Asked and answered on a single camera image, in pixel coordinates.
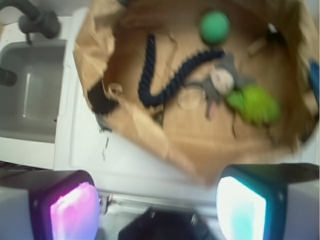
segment metal sink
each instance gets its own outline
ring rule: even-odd
[[[0,67],[17,74],[0,85],[0,137],[54,143],[65,40],[15,42],[0,53]]]

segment black faucet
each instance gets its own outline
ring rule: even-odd
[[[41,33],[46,39],[55,38],[61,25],[53,11],[46,11],[35,7],[28,0],[0,0],[0,10],[5,7],[19,9],[24,15],[19,19],[21,32],[26,34],[28,44],[31,44],[29,34]],[[0,67],[0,84],[13,86],[17,82],[17,75]]]

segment paper bag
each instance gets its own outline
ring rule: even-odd
[[[179,92],[155,108],[141,103],[138,86],[148,34],[156,39],[151,93],[157,94],[183,61],[209,49],[199,24],[211,10],[224,12],[231,26],[216,47],[233,53],[239,71],[279,101],[282,115],[276,124],[249,125],[224,102],[208,121],[206,101],[181,109]],[[284,40],[268,38],[270,26]],[[203,183],[214,183],[228,164],[272,163],[297,149],[315,127],[304,95],[310,91],[309,63],[319,62],[319,33],[302,0],[132,0],[126,6],[94,0],[74,59],[88,106],[102,126]],[[201,65],[189,78],[203,79],[214,64]]]

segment rope toy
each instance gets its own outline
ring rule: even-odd
[[[145,107],[156,107],[158,105],[168,102],[184,85],[186,77],[198,66],[203,63],[212,61],[224,56],[223,50],[207,50],[199,52],[197,55],[192,56],[186,60],[180,67],[180,69],[174,74],[174,77],[170,80],[170,83],[157,95],[151,95],[150,87],[155,73],[156,63],[156,37],[154,34],[148,36],[147,47],[145,51],[145,63],[141,80],[139,83],[138,94],[141,102]]]

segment green ball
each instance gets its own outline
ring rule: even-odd
[[[230,31],[230,22],[221,11],[208,12],[201,20],[201,36],[208,44],[223,42]]]

